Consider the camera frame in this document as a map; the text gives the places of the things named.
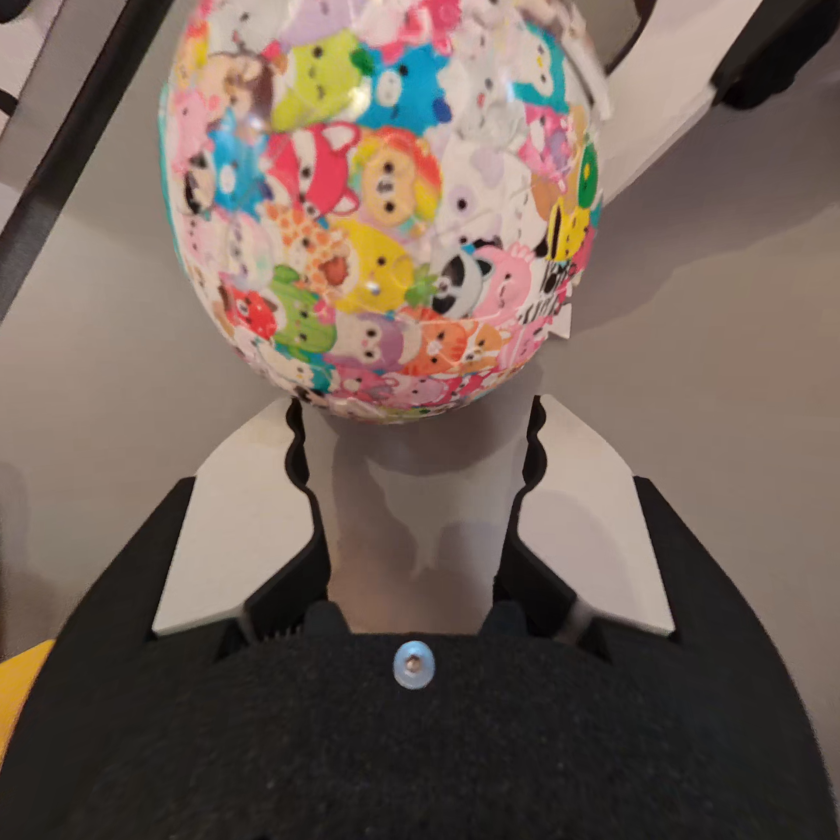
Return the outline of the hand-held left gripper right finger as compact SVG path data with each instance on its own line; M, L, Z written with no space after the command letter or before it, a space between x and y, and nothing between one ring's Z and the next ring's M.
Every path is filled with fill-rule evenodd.
M632 470L550 395L537 395L493 586L537 635L582 636L602 618L676 630Z

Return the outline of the yellow plastic tray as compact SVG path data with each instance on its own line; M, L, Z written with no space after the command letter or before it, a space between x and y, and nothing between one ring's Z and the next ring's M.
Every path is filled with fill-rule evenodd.
M1 663L1 763L28 695L54 645L54 639L45 640Z

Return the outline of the colourful cartoon puzzle ball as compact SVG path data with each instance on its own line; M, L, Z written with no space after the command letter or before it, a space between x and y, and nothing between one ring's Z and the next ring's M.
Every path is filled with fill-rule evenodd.
M195 2L159 109L174 246L298 400L445 413L563 327L610 111L570 2Z

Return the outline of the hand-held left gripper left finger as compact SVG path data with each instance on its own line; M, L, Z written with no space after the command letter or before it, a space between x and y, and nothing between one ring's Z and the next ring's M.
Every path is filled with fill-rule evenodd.
M246 636L290 633L324 599L330 558L308 486L301 403L281 398L196 472L152 623L157 636L234 621Z

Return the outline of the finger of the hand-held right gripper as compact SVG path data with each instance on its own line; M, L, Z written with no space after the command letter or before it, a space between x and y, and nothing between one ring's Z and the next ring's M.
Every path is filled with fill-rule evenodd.
M604 204L615 200L710 109L715 71L760 1L654 2L608 78L600 131Z

